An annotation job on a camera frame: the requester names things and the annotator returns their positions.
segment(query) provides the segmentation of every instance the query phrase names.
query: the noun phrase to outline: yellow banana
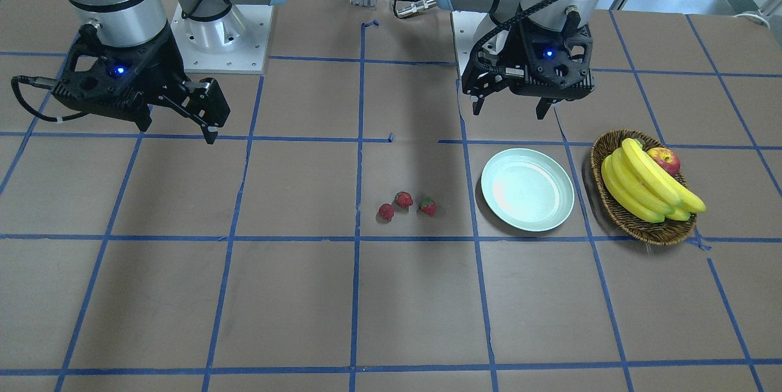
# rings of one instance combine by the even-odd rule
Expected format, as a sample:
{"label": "yellow banana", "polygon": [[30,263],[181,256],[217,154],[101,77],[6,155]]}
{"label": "yellow banana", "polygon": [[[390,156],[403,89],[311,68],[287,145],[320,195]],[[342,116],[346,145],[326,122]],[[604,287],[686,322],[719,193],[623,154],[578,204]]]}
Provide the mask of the yellow banana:
{"label": "yellow banana", "polygon": [[622,148],[617,148],[612,156],[611,165],[614,169],[614,175],[628,194],[645,208],[650,209],[650,211],[663,215],[670,215],[674,212],[673,206],[660,200],[659,197],[654,195],[645,186],[645,183],[633,173],[633,170],[631,170],[627,164],[625,153],[622,151]]}
{"label": "yellow banana", "polygon": [[692,214],[688,211],[685,211],[685,209],[682,208],[676,208],[676,210],[672,214],[665,215],[667,219],[672,219],[672,220],[689,220],[690,216],[692,216]]}
{"label": "yellow banana", "polygon": [[[639,146],[637,140],[633,139],[633,141],[634,143],[631,143],[631,145],[633,145],[633,147],[637,147],[637,152],[643,153],[646,158],[651,160],[651,157],[647,153],[643,152],[643,149]],[[676,191],[677,194],[679,194],[679,197],[681,197],[682,200],[682,209],[692,213],[706,212],[706,204],[703,202],[703,200],[701,200],[697,195],[693,194],[690,189],[682,186],[681,183],[676,181],[676,179],[668,174],[668,172],[665,172],[665,170],[659,164],[654,162],[654,160],[651,160],[651,164],[655,166],[653,169],[660,176],[661,180],[667,183],[667,185],[669,185],[671,188],[673,188],[673,190]]]}
{"label": "yellow banana", "polygon": [[624,139],[622,141],[622,150],[633,172],[648,186],[651,192],[660,197],[660,200],[674,206],[674,208],[682,205],[682,197],[679,195],[679,192],[660,175],[660,172],[665,175],[668,175],[668,173],[662,170],[659,164],[654,163],[654,160],[647,153],[643,152],[634,139]]}
{"label": "yellow banana", "polygon": [[601,164],[601,175],[603,176],[605,186],[608,188],[608,192],[612,195],[612,197],[614,197],[623,208],[627,209],[629,213],[639,217],[639,219],[645,220],[645,222],[663,222],[663,220],[665,220],[665,216],[645,208],[641,203],[635,200],[631,194],[628,194],[620,184],[618,184],[618,180],[614,175],[611,161],[611,155],[605,158],[603,164]]}

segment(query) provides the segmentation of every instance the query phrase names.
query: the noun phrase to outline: apple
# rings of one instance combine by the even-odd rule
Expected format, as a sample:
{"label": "apple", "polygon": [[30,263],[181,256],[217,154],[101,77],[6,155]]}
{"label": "apple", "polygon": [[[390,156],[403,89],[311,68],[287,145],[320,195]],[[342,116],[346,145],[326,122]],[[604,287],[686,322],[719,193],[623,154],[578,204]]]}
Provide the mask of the apple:
{"label": "apple", "polygon": [[659,164],[665,172],[668,172],[672,177],[676,177],[676,173],[679,172],[681,167],[681,161],[678,156],[668,148],[652,148],[646,152],[651,158],[654,159],[654,163]]}

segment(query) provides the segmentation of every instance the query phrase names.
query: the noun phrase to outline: basket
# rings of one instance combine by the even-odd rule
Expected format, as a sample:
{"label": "basket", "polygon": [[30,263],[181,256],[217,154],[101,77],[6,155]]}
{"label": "basket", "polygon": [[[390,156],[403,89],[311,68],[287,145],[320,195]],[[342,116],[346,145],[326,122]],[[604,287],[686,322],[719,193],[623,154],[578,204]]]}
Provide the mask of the basket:
{"label": "basket", "polygon": [[[695,228],[696,214],[692,214],[692,217],[690,217],[689,220],[665,219],[664,222],[660,223],[645,222],[645,220],[639,219],[639,217],[629,213],[627,209],[617,203],[617,201],[614,200],[614,197],[609,194],[605,183],[603,183],[603,177],[600,173],[600,167],[601,164],[603,164],[603,160],[613,153],[616,148],[620,147],[622,141],[628,137],[642,141],[643,150],[645,151],[650,150],[651,148],[664,147],[664,145],[654,137],[631,129],[615,129],[598,137],[594,144],[592,144],[592,150],[590,151],[590,168],[592,169],[592,176],[597,188],[597,193],[600,195],[600,201],[603,208],[605,208],[608,217],[613,220],[621,230],[639,241],[654,245],[679,244],[679,242],[687,239],[690,232]],[[687,187],[687,182],[684,180],[681,173],[676,174],[676,181],[679,181],[682,186]]]}

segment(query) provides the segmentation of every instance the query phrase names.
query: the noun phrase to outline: red strawberry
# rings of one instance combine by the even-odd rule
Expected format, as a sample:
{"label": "red strawberry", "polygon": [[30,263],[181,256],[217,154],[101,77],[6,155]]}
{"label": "red strawberry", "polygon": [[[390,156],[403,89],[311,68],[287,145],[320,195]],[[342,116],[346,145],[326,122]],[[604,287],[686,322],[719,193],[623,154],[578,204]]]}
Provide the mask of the red strawberry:
{"label": "red strawberry", "polygon": [[407,192],[399,192],[393,200],[400,208],[408,208],[413,205],[413,197]]}
{"label": "red strawberry", "polygon": [[388,203],[385,203],[384,205],[380,206],[380,209],[378,211],[378,214],[382,219],[392,219],[393,218],[393,206],[389,205]]}
{"label": "red strawberry", "polygon": [[435,216],[435,210],[437,209],[437,205],[435,205],[435,200],[432,200],[431,198],[426,198],[421,203],[419,203],[418,208],[421,209],[421,212],[429,215],[430,217]]}

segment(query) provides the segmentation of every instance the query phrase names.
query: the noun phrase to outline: brown woven basket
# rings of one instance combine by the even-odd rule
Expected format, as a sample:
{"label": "brown woven basket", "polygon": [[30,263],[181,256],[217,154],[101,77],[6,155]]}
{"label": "brown woven basket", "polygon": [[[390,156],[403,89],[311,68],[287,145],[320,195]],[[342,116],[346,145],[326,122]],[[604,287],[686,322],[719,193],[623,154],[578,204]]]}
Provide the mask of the brown woven basket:
{"label": "brown woven basket", "polygon": [[[628,137],[641,140],[643,142],[643,150],[663,146],[654,137],[631,129],[615,129],[598,137],[592,144],[592,150],[590,151],[590,166],[595,185],[597,186],[597,193],[600,195],[600,201],[603,203],[609,218],[622,230],[626,231],[629,236],[654,245],[679,244],[679,242],[687,239],[687,236],[695,228],[695,214],[689,220],[665,219],[664,222],[660,223],[645,222],[645,220],[641,220],[639,217],[629,213],[627,209],[617,203],[614,197],[608,193],[608,189],[605,188],[605,183],[603,183],[603,177],[600,173],[600,166],[603,164],[603,160],[613,153],[616,148],[620,147],[622,141]],[[687,187],[687,182],[684,181],[681,173],[676,175],[676,181]]]}

